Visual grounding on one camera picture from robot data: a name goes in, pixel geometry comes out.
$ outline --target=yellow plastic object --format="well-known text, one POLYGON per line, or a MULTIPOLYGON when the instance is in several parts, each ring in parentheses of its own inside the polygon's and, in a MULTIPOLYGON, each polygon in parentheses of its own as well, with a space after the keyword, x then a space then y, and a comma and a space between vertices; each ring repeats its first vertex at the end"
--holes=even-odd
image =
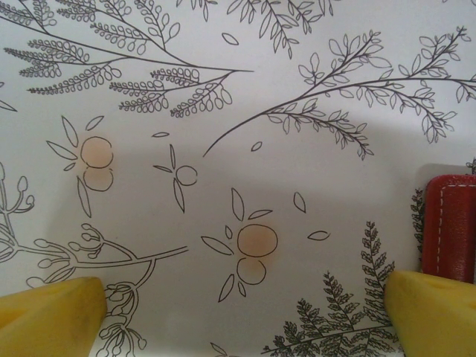
POLYGON ((0 297, 0 357, 87 357, 105 315, 96 277, 0 297))
POLYGON ((395 271, 385 308, 407 357, 476 356, 476 286, 395 271))

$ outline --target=white stitching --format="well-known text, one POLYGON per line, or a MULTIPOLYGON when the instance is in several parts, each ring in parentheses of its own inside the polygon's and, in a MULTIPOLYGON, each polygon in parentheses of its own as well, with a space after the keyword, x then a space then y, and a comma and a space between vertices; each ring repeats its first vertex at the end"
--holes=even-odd
POLYGON ((440 273, 440 244, 441 244, 441 226, 443 225, 443 191, 447 187, 476 187, 476 184, 447 184, 440 191, 440 222, 438 225, 438 251, 437 251, 437 274, 440 273))

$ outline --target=red leather object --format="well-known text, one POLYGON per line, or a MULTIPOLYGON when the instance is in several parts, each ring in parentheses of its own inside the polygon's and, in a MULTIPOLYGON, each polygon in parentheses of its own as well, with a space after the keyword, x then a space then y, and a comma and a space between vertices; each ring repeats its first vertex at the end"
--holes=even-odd
POLYGON ((473 283, 476 248, 476 176, 444 175, 426 187, 422 270, 473 283))

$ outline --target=round fruit outline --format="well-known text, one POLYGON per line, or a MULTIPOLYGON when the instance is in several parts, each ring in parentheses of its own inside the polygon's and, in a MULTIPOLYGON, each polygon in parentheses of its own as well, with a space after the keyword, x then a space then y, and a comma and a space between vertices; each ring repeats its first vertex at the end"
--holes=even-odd
POLYGON ((228 225, 225 226, 227 244, 217 238, 202 236, 203 243, 213 251, 229 257, 237 256, 237 266, 222 286, 219 303, 229 296, 235 286, 245 298, 245 286, 259 285, 265 280, 267 270, 263 258, 276 251, 279 240, 273 228, 255 223, 255 219, 272 213, 272 210, 256 210, 246 219, 245 204, 234 188, 231 188, 231 209, 238 221, 245 225, 237 234, 228 225))
POLYGON ((177 205, 180 207, 181 211, 185 213, 185 197, 182 187, 193 186, 196 184, 198 173, 189 165, 177 167, 176 151, 172 144, 170 145, 170 166, 172 168, 154 165, 156 169, 173 174, 173 195, 176 198, 177 205))
MULTIPOLYGON (((92 118, 85 127, 87 132, 93 130, 104 119, 103 115, 92 118)), ((68 119, 61 117, 62 126, 65 130, 72 149, 46 141, 48 146, 61 158, 71 161, 63 171, 81 167, 81 174, 77 174, 77 192, 84 213, 91 218, 91 205, 89 204, 89 190, 105 192, 114 183, 114 173, 111 168, 114 160, 111 143, 100 136, 87 136, 82 142, 78 138, 77 131, 68 119)))

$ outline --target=wallpaper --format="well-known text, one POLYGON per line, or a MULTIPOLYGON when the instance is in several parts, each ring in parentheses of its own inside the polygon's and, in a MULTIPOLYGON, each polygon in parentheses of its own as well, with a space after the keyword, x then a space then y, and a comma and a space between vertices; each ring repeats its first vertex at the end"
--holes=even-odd
POLYGON ((475 0, 1 0, 0 295, 91 356, 403 356, 424 189, 476 170, 475 0))

